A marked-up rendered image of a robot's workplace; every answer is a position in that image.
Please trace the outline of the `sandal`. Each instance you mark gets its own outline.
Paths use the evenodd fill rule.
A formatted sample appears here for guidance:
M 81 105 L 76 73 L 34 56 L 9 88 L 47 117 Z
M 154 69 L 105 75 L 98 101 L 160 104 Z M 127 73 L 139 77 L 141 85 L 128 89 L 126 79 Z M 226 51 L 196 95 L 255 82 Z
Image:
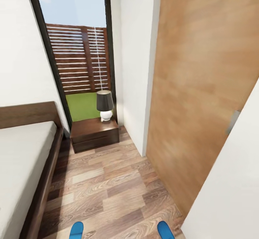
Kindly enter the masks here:
M 69 239 L 81 239 L 83 234 L 84 225 L 83 222 L 76 222 L 72 228 L 69 235 Z
M 161 221 L 157 225 L 158 232 L 162 239 L 175 239 L 173 233 L 171 232 L 168 224 L 165 221 Z

